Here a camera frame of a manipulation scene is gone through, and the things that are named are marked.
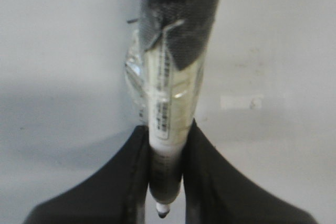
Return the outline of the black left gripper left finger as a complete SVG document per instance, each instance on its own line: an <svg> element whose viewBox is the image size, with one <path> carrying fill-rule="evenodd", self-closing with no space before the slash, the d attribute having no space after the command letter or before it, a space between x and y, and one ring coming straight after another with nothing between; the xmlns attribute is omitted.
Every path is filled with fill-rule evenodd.
<svg viewBox="0 0 336 224"><path fill-rule="evenodd" d="M144 223L149 182L148 128L139 125L104 166L37 205L25 223Z"/></svg>

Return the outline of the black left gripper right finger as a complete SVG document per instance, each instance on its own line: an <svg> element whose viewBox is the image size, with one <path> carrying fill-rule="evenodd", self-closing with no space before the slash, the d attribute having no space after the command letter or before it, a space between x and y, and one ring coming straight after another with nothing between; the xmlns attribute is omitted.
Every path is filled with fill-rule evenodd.
<svg viewBox="0 0 336 224"><path fill-rule="evenodd" d="M248 179L192 123L183 151L186 223L316 223Z"/></svg>

